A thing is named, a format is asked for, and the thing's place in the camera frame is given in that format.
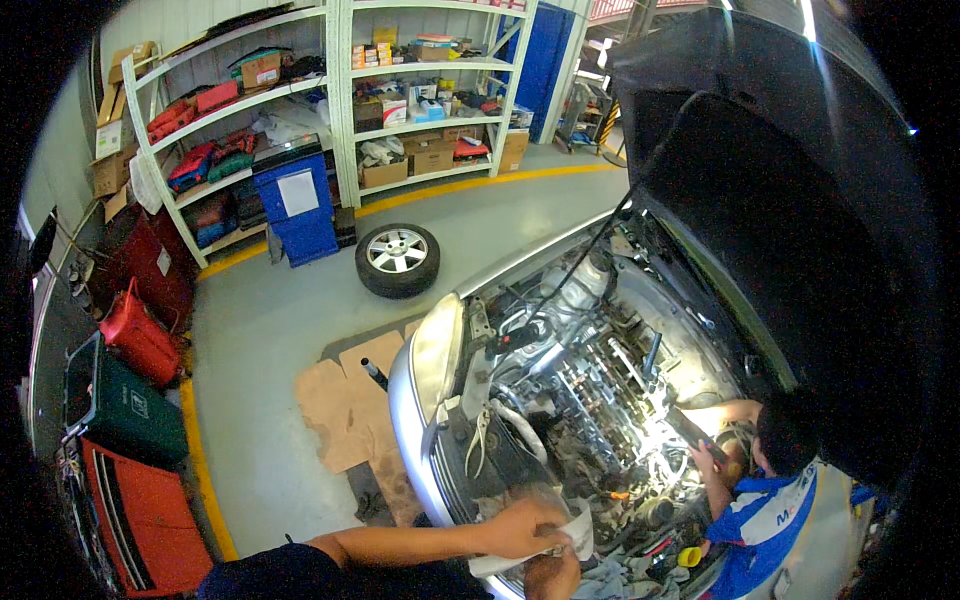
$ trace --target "open hood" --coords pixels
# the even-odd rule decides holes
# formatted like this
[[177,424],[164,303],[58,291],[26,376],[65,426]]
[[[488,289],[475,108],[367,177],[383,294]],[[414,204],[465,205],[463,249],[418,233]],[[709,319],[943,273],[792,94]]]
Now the open hood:
[[892,489],[940,345],[935,228],[894,105],[739,12],[691,13],[609,66],[636,201],[742,293],[808,391],[824,458]]

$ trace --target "engine bay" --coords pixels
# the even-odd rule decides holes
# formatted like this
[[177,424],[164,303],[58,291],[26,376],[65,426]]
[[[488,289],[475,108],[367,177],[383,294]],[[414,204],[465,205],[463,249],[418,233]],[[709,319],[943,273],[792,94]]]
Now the engine bay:
[[600,240],[579,264],[586,243],[469,301],[482,304],[500,343],[486,349],[489,404],[513,447],[564,498],[589,503],[601,559],[636,557],[641,576],[662,583],[711,523],[668,412],[743,395],[708,336],[712,322],[663,284],[636,245],[624,246],[625,233]]

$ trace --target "white shelving unit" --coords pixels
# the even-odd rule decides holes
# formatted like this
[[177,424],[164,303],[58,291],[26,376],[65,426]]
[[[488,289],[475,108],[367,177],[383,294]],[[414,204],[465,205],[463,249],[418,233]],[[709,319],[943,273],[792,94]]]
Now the white shelving unit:
[[[472,59],[459,59],[452,61],[438,61],[438,62],[404,62],[403,64],[395,64],[389,66],[377,66],[367,69],[352,69],[350,68],[350,61],[347,58],[350,55],[350,49],[354,40],[348,39],[346,37],[340,39],[337,42],[336,52],[344,53],[344,59],[338,61],[336,68],[339,69],[338,73],[338,82],[341,85],[331,88],[331,94],[336,94],[340,96],[339,106],[341,109],[341,115],[339,119],[341,130],[339,135],[335,132],[334,135],[338,139],[346,140],[348,146],[344,152],[347,155],[348,163],[347,168],[344,169],[344,174],[341,178],[341,198],[345,204],[350,204],[353,206],[361,205],[361,197],[367,196],[370,194],[375,194],[376,192],[383,192],[390,189],[396,189],[410,183],[418,183],[421,181],[435,180],[451,175],[461,175],[464,173],[472,173],[477,171],[487,171],[490,177],[496,177],[497,169],[500,165],[500,158],[503,154],[503,144],[506,140],[507,129],[510,124],[510,115],[514,109],[514,99],[516,98],[516,83],[519,80],[519,73],[523,69],[523,59],[526,56],[527,44],[530,41],[530,32],[533,29],[533,16],[537,13],[537,2],[538,0],[528,0],[526,3],[525,11],[516,11],[512,9],[507,9],[503,7],[494,7],[483,4],[472,4],[469,2],[459,2],[455,0],[342,0],[339,3],[339,20],[340,20],[340,31],[342,32],[353,32],[353,20],[356,12],[365,12],[371,10],[380,9],[382,11],[390,11],[390,16],[396,17],[401,14],[404,9],[429,9],[431,11],[470,11],[485,13],[487,15],[487,27],[486,27],[486,38],[482,40],[488,48],[488,54],[484,57],[475,57]],[[507,17],[504,22],[503,27],[503,36],[497,37],[498,27],[497,25],[500,22],[502,17]],[[495,59],[493,54],[495,54],[504,44],[506,44],[509,39],[514,36],[519,35],[516,44],[516,50],[514,52],[514,61],[512,63],[506,62],[504,60]],[[369,39],[357,39],[356,43],[370,43]],[[398,40],[401,44],[407,40]],[[392,73],[415,73],[415,72],[445,72],[445,71],[478,71],[481,73],[481,76],[486,76],[493,79],[495,82],[499,82],[501,78],[497,78],[492,73],[510,73],[510,81],[507,85],[507,94],[504,97],[503,110],[500,116],[488,117],[472,117],[472,118],[451,118],[444,119],[441,121],[431,121],[428,123],[406,123],[404,125],[393,127],[384,130],[377,130],[374,132],[362,132],[355,133],[353,131],[353,104],[351,101],[351,96],[353,93],[352,80],[370,77],[370,76],[382,76]],[[408,133],[408,132],[422,132],[425,130],[431,129],[440,129],[444,127],[453,127],[453,126],[462,126],[462,125],[489,125],[489,124],[500,124],[501,127],[498,128],[498,133],[496,139],[492,141],[493,148],[492,152],[484,160],[481,160],[478,164],[473,164],[466,167],[457,167],[449,169],[446,171],[441,171],[438,173],[428,173],[425,175],[417,175],[410,178],[407,178],[404,181],[398,181],[396,183],[389,183],[387,185],[380,185],[377,187],[371,188],[360,188],[358,173],[357,173],[357,164],[356,164],[356,152],[355,145],[357,142],[366,141],[369,139],[375,139],[377,137],[382,137],[385,135],[397,135],[398,133]]]
[[[222,190],[238,181],[242,181],[252,175],[250,169],[244,169],[234,173],[215,183],[204,183],[198,185],[183,194],[175,196],[167,186],[163,170],[162,160],[172,150],[174,144],[184,140],[191,134],[203,134],[203,130],[208,126],[220,122],[223,119],[243,110],[258,107],[267,102],[282,98],[284,96],[303,92],[318,86],[325,86],[326,95],[330,108],[330,128],[333,138],[333,154],[336,160],[336,174],[338,187],[340,189],[341,203],[345,206],[361,205],[361,197],[395,189],[409,183],[434,180],[451,175],[460,175],[463,173],[472,173],[487,171],[490,177],[496,177],[497,167],[500,163],[500,157],[503,150],[507,129],[510,122],[510,116],[514,107],[516,97],[516,83],[519,79],[519,73],[523,68],[523,59],[526,54],[527,43],[530,39],[530,32],[533,28],[532,16],[537,10],[537,0],[528,0],[526,11],[516,11],[503,7],[494,7],[488,5],[472,4],[468,2],[459,2],[454,0],[327,0],[327,6],[317,6],[296,11],[287,12],[272,18],[264,19],[256,23],[246,25],[222,36],[204,41],[193,48],[189,48],[173,57],[160,58],[155,68],[142,77],[137,79],[134,74],[136,65],[133,64],[132,57],[127,57],[123,61],[124,86],[128,90],[127,104],[130,107],[133,129],[137,141],[140,144],[140,151],[144,156],[143,163],[148,171],[148,176],[153,179],[155,188],[160,190],[163,195],[163,203],[170,213],[177,230],[183,237],[187,248],[193,254],[197,263],[205,268],[207,266],[206,257],[213,252],[222,250],[241,239],[255,235],[263,231],[266,226],[247,229],[241,231],[237,229],[233,233],[221,238],[217,242],[200,248],[190,229],[187,227],[180,212],[190,206],[192,203]],[[398,65],[373,67],[369,69],[350,68],[350,47],[353,43],[353,18],[357,12],[367,12],[380,10],[387,12],[390,17],[401,14],[405,9],[428,9],[430,11],[456,11],[456,12],[474,12],[486,16],[485,39],[487,48],[490,52],[484,57],[475,57],[471,59],[461,59],[439,62],[408,62]],[[274,89],[242,97],[238,102],[224,108],[220,108],[207,116],[190,123],[186,127],[164,137],[156,144],[150,144],[147,133],[147,123],[152,120],[157,113],[157,99],[165,94],[163,83],[165,78],[176,76],[176,69],[182,65],[189,65],[190,61],[208,53],[215,48],[238,40],[244,36],[262,32],[286,23],[293,23],[303,19],[321,18],[323,24],[318,26],[318,35],[323,32],[324,52],[326,56],[327,75],[325,77],[296,82],[293,84],[281,85]],[[501,18],[506,17],[504,22],[504,34],[498,38],[499,23]],[[515,58],[513,63],[495,59],[492,55],[496,53],[510,37],[518,35]],[[402,39],[399,42],[405,43],[408,40]],[[368,39],[358,39],[357,43],[369,43]],[[353,131],[353,80],[362,77],[383,76],[393,73],[425,73],[425,72],[449,72],[449,71],[475,71],[479,77],[489,78],[496,83],[501,82],[501,77],[494,74],[510,73],[510,81],[507,84],[507,93],[503,99],[502,114],[500,116],[478,116],[478,117],[455,117],[441,121],[431,121],[428,123],[408,122],[404,125],[377,130],[374,132],[355,133]],[[457,167],[439,173],[429,173],[425,175],[414,176],[404,181],[381,185],[374,188],[360,189],[356,162],[356,144],[365,140],[376,139],[385,135],[396,135],[398,133],[422,132],[431,129],[444,127],[465,126],[465,125],[487,125],[499,124],[496,139],[493,141],[492,152],[486,158],[481,159],[477,164]]]

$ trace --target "car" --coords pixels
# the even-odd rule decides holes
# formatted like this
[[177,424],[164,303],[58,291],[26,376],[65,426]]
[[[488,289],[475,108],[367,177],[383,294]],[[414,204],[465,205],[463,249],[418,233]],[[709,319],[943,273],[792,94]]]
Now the car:
[[[710,523],[688,436],[667,413],[794,398],[784,408],[811,424],[828,481],[781,569],[750,597],[782,597],[791,582],[835,597],[870,522],[869,506],[850,506],[851,476],[890,491],[917,444],[916,407],[878,399],[922,390],[918,369],[933,364],[918,324],[934,314],[934,250],[917,237],[929,215],[909,128],[848,64],[770,24],[704,10],[674,30],[638,42],[646,52],[611,51],[627,196],[456,288],[401,349],[388,390],[400,452],[435,525],[474,522],[510,490],[547,485],[588,500],[597,557],[650,557],[648,575],[663,581]],[[691,35],[727,31],[738,50],[704,62],[716,71],[706,84],[690,64],[655,64]],[[796,69],[751,80],[736,67],[752,43]],[[780,83],[801,101],[784,102]],[[825,89],[835,104],[802,102]],[[805,131],[815,108],[828,114],[808,125],[826,129]],[[891,195],[910,223],[883,210]],[[691,568],[681,597],[708,590],[723,560],[711,552]],[[513,571],[486,581],[523,597]]]

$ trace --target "floor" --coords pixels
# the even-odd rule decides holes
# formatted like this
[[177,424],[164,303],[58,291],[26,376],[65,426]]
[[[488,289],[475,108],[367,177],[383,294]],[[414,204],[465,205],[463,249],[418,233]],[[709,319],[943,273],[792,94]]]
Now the floor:
[[[531,145],[523,170],[588,164],[608,163]],[[391,222],[418,224],[437,237],[437,282],[409,300],[368,292],[352,249],[296,270],[286,261],[272,267],[260,254],[202,280],[194,392],[213,488],[237,553],[275,547],[284,534],[307,540],[360,524],[346,474],[321,466],[318,439],[294,399],[295,377],[327,344],[425,312],[494,260],[613,206],[626,190],[626,172],[611,168],[475,187],[358,219],[361,237]]]

